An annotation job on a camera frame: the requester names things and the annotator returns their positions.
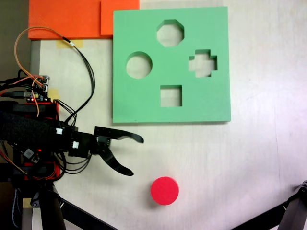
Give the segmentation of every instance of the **circle hole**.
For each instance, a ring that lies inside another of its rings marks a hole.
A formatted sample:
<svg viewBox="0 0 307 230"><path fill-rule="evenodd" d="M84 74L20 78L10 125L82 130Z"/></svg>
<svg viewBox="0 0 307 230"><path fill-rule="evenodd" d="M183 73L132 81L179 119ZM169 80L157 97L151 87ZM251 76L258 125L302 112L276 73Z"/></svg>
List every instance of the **circle hole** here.
<svg viewBox="0 0 307 230"><path fill-rule="evenodd" d="M128 57L126 71L135 79L142 79L152 71L153 62L148 54L134 52Z"/></svg>

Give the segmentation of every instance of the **wire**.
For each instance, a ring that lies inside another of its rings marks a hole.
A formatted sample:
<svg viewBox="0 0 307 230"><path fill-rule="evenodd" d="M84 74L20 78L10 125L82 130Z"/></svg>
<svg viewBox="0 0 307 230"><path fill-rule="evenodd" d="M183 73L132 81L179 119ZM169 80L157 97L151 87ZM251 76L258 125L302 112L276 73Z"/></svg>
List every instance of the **wire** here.
<svg viewBox="0 0 307 230"><path fill-rule="evenodd" d="M46 26L32 26L32 27L29 27L29 28L23 30L23 31L18 35L18 37L16 38L16 41L15 41L15 45L14 45L14 55L15 55L15 59L16 59L17 65L18 65L19 68L20 68L21 70L23 70L23 71L26 73L26 75L28 75L28 76L31 76L32 74L31 74L30 72L28 72L28 71L20 64L19 59L18 59L18 56L17 56L17 46L18 46L18 43L19 43L19 40L20 40L21 36L22 36L25 32L27 32L27 31L29 31L29 30L33 30L33 29L45 29L45 30L50 30L50 31L54 32L55 34L59 35L60 37L63 37L60 33L58 33L57 31L55 31L54 29L49 28L49 27L46 27Z"/></svg>
<svg viewBox="0 0 307 230"><path fill-rule="evenodd" d="M16 62L17 62L17 65L19 66L19 68L24 71L24 73L26 73L26 75L28 75L29 77L32 76L32 74L30 72L28 72L21 64L20 64L20 61L18 59L18 55L17 55L17 47L18 47L18 43L19 43L19 40L21 38L21 36L29 31L29 30L32 30L32 29L45 29L45 30L50 30L52 32L54 32L55 34L57 34L59 37L61 37L63 40L65 40L66 42L68 42L73 48L76 49L76 51L79 53L79 55L81 56L81 58L83 59L84 61L84 64L87 68L87 71L89 73L89 76L90 76L90 80L91 80L91 87L92 87L92 91L91 91L91 95L89 96L89 98L75 111L73 112L66 120L65 120L65 124L68 124L68 122L71 120L71 118L73 118L81 109L83 109L87 104L88 102L91 100L93 94L94 94L94 91L95 91L95 75L94 75L94 71L90 65L90 63L88 62L88 60L86 59L86 57L82 54L82 52L74 45L73 42L71 42L69 39L67 39L66 37L64 37L63 35L61 35L60 33L58 33L57 31L55 31L54 29L50 28L50 27L46 27L46 26L32 26L32 27L29 27L25 30L23 30L19 35L18 37L16 38L16 42L15 42L15 45L14 45L14 55L15 55L15 59L16 59Z"/></svg>
<svg viewBox="0 0 307 230"><path fill-rule="evenodd" d="M5 144L4 144L4 141L3 141L3 140L0 140L0 144L1 144L2 148L3 148L3 150L4 150L5 155L6 155L7 157L9 157L8 151L7 151L7 149L6 149L6 147L5 147Z"/></svg>
<svg viewBox="0 0 307 230"><path fill-rule="evenodd" d="M38 78L35 78L35 80L33 81L32 83L32 87L34 87L34 83L37 81ZM35 98L35 95L34 95L34 91L33 91L33 88L32 88L32 95L33 95L33 99L35 101L35 104L36 104L36 107L37 107L37 117L39 116L39 107L38 107L38 103L37 103L37 100Z"/></svg>
<svg viewBox="0 0 307 230"><path fill-rule="evenodd" d="M63 152L61 152L60 155L62 156L63 159L65 158L65 155L64 155ZM57 157L55 155L54 155L54 158L55 158L55 161L58 164L58 166L62 169L61 163L59 162L59 160L57 159ZM63 166L61 174L57 178L52 179L52 181L58 181L59 179L61 179L64 176L67 164L66 164L65 161L63 162L63 164L64 164L64 166Z"/></svg>
<svg viewBox="0 0 307 230"><path fill-rule="evenodd" d="M83 59L84 63L85 63L85 66L87 68L87 71L89 73L89 76L90 76L90 79L91 79L91 87L92 87L92 91L91 91L91 95L89 96L89 98L73 113L71 114L66 120L65 120L65 123L67 124L70 119L75 115L77 114L77 112L79 112L80 110L82 110L86 105L87 103L91 100L93 94L94 94L94 91L95 91L95 75L94 75L94 71L90 65L90 63L88 62L88 60L86 59L86 57L82 54L82 52L67 38L63 37L63 39L65 41L67 41L68 43L70 43L76 50L77 52L80 54L81 58Z"/></svg>
<svg viewBox="0 0 307 230"><path fill-rule="evenodd" d="M15 192L17 192L17 196L16 196L16 203L17 203L17 209L20 215L22 215L21 211L20 211L20 207L19 207L19 198L18 198L18 190L16 189Z"/></svg>
<svg viewBox="0 0 307 230"><path fill-rule="evenodd" d="M15 205L16 205L16 198L17 198L17 189L15 189L15 196L14 196L14 202L13 202L13 209L12 209L12 222L16 228L19 228L19 226L15 222Z"/></svg>
<svg viewBox="0 0 307 230"><path fill-rule="evenodd" d="M88 166L88 164L89 164L89 162L90 162L90 160L91 160L91 157L92 157L92 155L90 155L89 158L86 159L86 163L85 163L84 165L82 165L81 167L79 167L79 168L77 168L77 169L67 169L67 168L66 168L66 169L65 169L65 173L67 173L67 174L72 174L72 175L81 173L81 172L82 172L83 170L85 170L85 168ZM64 154L63 154L63 156L62 156L61 159L62 159L62 161L63 161L64 164L67 163ZM64 170L64 167L60 164L60 162L59 162L59 167L60 167L62 170Z"/></svg>
<svg viewBox="0 0 307 230"><path fill-rule="evenodd" d="M72 164L72 165L76 165L76 164L82 164L83 162L86 162L88 160L88 158L86 158L85 160L83 160L83 161L80 161L80 162L77 162L77 163L71 163L71 162L66 162L67 164Z"/></svg>
<svg viewBox="0 0 307 230"><path fill-rule="evenodd" d="M8 161L9 163L11 163L12 165L14 165L14 166L16 167L16 169L18 169L20 172L22 172L22 173L25 174L25 175L28 175L24 170L22 170L22 169L19 168L16 164L14 164L14 162L12 162L12 161L10 160L10 158L8 158L7 156L5 156L1 150L0 150L0 154L5 158L5 160L7 160L7 161Z"/></svg>
<svg viewBox="0 0 307 230"><path fill-rule="evenodd" d="M68 111L70 114L73 114L75 111L70 107L68 106L67 104L65 104L64 102L62 102L61 100L59 99L56 99L54 100L53 102L56 102L58 103L60 106L62 106L66 111ZM74 114L73 116L74 118L74 121L72 122L72 126L75 126L76 125L76 121L77 121L77 114Z"/></svg>

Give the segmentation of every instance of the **connector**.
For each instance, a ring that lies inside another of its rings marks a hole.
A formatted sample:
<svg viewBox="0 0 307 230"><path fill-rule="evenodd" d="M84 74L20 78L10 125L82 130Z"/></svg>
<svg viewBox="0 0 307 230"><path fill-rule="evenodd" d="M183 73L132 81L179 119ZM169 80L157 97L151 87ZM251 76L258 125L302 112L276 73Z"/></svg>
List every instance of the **connector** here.
<svg viewBox="0 0 307 230"><path fill-rule="evenodd" d="M31 97L30 92L23 92L23 91L13 91L13 92L5 92L1 95L1 97L10 97L14 99L22 99L26 97Z"/></svg>

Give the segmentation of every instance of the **square hole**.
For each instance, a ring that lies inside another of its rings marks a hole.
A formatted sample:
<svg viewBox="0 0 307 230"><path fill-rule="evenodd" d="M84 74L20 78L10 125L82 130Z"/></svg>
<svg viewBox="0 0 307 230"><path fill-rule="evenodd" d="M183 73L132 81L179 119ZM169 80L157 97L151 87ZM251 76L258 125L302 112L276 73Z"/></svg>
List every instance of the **square hole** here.
<svg viewBox="0 0 307 230"><path fill-rule="evenodd" d="M181 85L161 85L160 95L161 95L161 107L182 106Z"/></svg>

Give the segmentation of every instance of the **cross-shaped hole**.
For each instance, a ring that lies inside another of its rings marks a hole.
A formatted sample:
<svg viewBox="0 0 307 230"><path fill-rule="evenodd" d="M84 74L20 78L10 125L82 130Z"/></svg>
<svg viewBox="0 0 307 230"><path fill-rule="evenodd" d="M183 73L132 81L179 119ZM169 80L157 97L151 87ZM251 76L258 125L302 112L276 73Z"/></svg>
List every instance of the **cross-shaped hole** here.
<svg viewBox="0 0 307 230"><path fill-rule="evenodd" d="M189 71L194 71L197 78L211 77L217 70L217 57L210 55L210 50L196 50L195 56L189 57Z"/></svg>

